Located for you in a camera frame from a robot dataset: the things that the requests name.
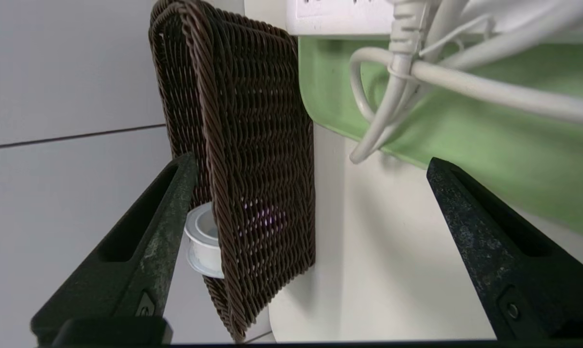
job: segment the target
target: green shelf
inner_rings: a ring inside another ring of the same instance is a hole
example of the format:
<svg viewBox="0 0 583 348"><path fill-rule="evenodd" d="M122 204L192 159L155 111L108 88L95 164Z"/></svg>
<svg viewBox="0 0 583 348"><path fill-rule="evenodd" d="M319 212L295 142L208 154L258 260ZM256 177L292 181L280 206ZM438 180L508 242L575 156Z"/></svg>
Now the green shelf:
<svg viewBox="0 0 583 348"><path fill-rule="evenodd" d="M299 41L302 99L313 120L351 139L368 128L349 86L349 57L387 42ZM583 45L545 44L472 73L583 97ZM364 64L362 81L375 105L383 66ZM402 123L382 151L426 169L451 161L510 204L583 233L583 126L476 101L437 89Z"/></svg>

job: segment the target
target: wicker basket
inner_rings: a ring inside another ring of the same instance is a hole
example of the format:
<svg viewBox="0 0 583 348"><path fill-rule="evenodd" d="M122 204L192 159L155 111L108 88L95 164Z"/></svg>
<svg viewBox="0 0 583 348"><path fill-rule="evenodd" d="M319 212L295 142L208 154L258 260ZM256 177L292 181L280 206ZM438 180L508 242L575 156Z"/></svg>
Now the wicker basket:
<svg viewBox="0 0 583 348"><path fill-rule="evenodd" d="M313 123L297 42L200 0L159 0L149 34L172 152L195 154L192 207L212 201L219 229L225 279L205 284L241 342L315 262Z"/></svg>

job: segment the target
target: white tile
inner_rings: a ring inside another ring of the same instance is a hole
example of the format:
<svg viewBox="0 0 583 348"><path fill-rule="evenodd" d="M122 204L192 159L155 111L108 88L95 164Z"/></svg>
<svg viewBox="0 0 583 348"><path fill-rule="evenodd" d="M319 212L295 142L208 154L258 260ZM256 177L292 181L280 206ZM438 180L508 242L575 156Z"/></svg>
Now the white tile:
<svg viewBox="0 0 583 348"><path fill-rule="evenodd" d="M165 128L0 149L0 347L32 347L34 313L171 159Z"/></svg>
<svg viewBox="0 0 583 348"><path fill-rule="evenodd" d="M251 343L276 343L276 339L274 338L273 333L269 333L263 337L259 337L258 339L252 341Z"/></svg>
<svg viewBox="0 0 583 348"><path fill-rule="evenodd" d="M259 313L256 322L246 331L246 339L254 339L270 331L272 331L272 328L270 328L270 313L268 307L266 307Z"/></svg>
<svg viewBox="0 0 583 348"><path fill-rule="evenodd" d="M164 123L152 0L0 0L0 145Z"/></svg>

